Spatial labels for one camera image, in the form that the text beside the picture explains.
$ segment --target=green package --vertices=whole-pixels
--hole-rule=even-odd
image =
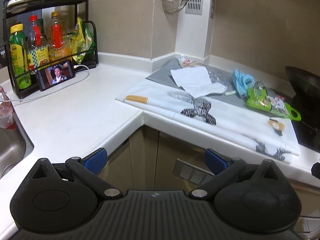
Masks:
[[[94,49],[95,43],[92,39],[91,33],[89,32],[87,26],[83,22],[83,20],[78,17],[77,24],[72,33],[71,40],[71,53],[79,53],[78,55],[73,56],[75,62],[81,64],[85,57],[89,57],[93,54],[92,51],[84,52],[89,49]]]
[[[248,88],[249,98],[247,105],[256,109],[271,112],[284,118],[300,121],[300,113],[284,102],[280,96],[270,97],[267,91],[262,88]]]

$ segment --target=yellow label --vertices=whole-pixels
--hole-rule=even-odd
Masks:
[[[10,44],[10,52],[14,74],[20,75],[23,72],[28,71],[27,54],[26,51],[22,49],[22,46],[18,44]],[[19,89],[29,87],[31,85],[29,74],[17,78],[17,83]]]
[[[36,50],[38,65],[49,63],[48,46]]]
[[[70,47],[66,46],[65,48],[56,49],[56,50],[51,51],[49,53],[49,58],[50,58],[50,61],[54,61],[56,59],[66,57],[68,55],[71,55],[71,51],[70,51]]]
[[[33,57],[32,57],[31,53],[27,54],[27,62],[28,62],[29,70],[35,68],[35,65],[34,65],[34,62],[33,62]]]
[[[11,60],[12,65],[15,68],[18,68],[19,74],[28,71],[28,63],[27,63],[27,54],[24,51],[24,63],[23,63],[23,53],[22,53],[22,46],[18,44],[10,44],[11,49]]]

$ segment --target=black metal rack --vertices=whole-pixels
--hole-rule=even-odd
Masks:
[[[46,63],[45,65],[41,65],[33,70],[28,70],[25,71],[24,73],[20,75],[15,75],[13,66],[12,66],[12,61],[11,61],[11,54],[10,54],[10,45],[8,42],[8,36],[7,36],[7,19],[24,14],[27,12],[35,11],[35,10],[40,10],[44,8],[50,8],[50,7],[56,7],[56,6],[63,6],[63,5],[74,5],[75,6],[75,25],[77,23],[77,16],[78,16],[78,4],[84,3],[85,2],[85,20],[84,23],[90,24],[93,28],[93,40],[95,43],[95,47],[93,49],[89,49],[87,51],[82,51],[76,54],[72,54],[63,58],[59,58],[57,60],[51,61],[49,64]],[[17,5],[10,6],[7,8],[8,0],[4,0],[4,15],[3,15],[3,37],[5,41],[5,53],[8,58],[8,72],[9,72],[9,77],[12,85],[12,89],[15,92],[15,94],[18,96],[18,98],[22,99],[25,98],[32,93],[36,92],[39,90],[38,84],[32,84],[30,87],[20,90],[18,88],[18,83],[17,83],[17,78],[24,76],[25,74],[30,73],[31,71],[37,70],[39,68],[44,68],[49,67],[55,62],[62,61],[64,59],[70,58],[75,55],[82,54],[84,52],[89,52],[89,51],[94,51],[94,54],[92,55],[91,58],[85,58],[82,62],[83,65],[86,65],[88,68],[95,68],[98,63],[98,46],[97,46],[97,31],[96,31],[96,26],[94,22],[89,21],[89,0],[34,0],[34,1],[29,1],[25,3],[19,3]]]

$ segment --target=black device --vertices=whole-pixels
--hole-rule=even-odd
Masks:
[[[103,156],[101,148],[84,160],[39,159],[10,202],[19,228],[10,239],[300,239],[292,231],[300,200],[272,160],[252,165],[207,149],[205,163],[217,174],[188,195],[123,194],[95,175],[99,169],[91,160]]]
[[[70,60],[61,61],[37,71],[37,82],[41,91],[58,85],[76,75]]]

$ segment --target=sauce bottle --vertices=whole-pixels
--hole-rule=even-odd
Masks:
[[[63,21],[59,18],[59,11],[51,14],[51,22],[47,26],[50,34],[49,59],[50,61],[71,55],[70,41],[67,37],[67,30],[63,26]]]
[[[34,69],[49,63],[48,43],[41,33],[38,16],[32,15],[29,20],[31,25],[27,39],[27,58],[29,69]],[[36,72],[37,70],[31,72],[32,83],[36,83]]]
[[[13,65],[14,74],[20,75],[28,71],[27,54],[25,50],[26,37],[23,32],[23,24],[17,24],[10,28],[10,54]],[[18,88],[25,89],[31,86],[30,74],[17,78]]]

